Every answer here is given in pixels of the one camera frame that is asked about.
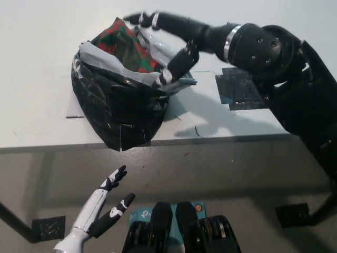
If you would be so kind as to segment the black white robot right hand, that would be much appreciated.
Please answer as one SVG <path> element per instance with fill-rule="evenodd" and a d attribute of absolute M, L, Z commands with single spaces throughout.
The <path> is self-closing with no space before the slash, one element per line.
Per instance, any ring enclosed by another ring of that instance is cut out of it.
<path fill-rule="evenodd" d="M 227 23 L 218 27 L 209 26 L 189 17 L 161 11 L 150 15 L 146 12 L 134 13 L 123 17 L 123 20 L 143 28 L 163 30 L 186 42 L 186 46 L 169 61 L 153 82 L 152 86 L 155 88 L 174 83 L 184 76 L 199 61 L 199 52 L 216 54 L 221 61 L 225 62 L 226 38 L 237 26 L 235 23 Z"/>

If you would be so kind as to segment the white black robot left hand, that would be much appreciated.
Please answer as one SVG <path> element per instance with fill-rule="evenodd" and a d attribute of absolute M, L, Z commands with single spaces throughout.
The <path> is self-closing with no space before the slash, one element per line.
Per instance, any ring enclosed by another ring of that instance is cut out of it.
<path fill-rule="evenodd" d="M 129 193 L 120 203 L 100 216 L 105 205 L 107 194 L 119 186 L 119 182 L 127 174 L 126 166 L 123 165 L 108 176 L 103 183 L 92 193 L 80 214 L 77 216 L 73 227 L 78 228 L 90 237 L 98 238 L 109 230 L 123 215 L 135 198 L 135 194 Z"/>

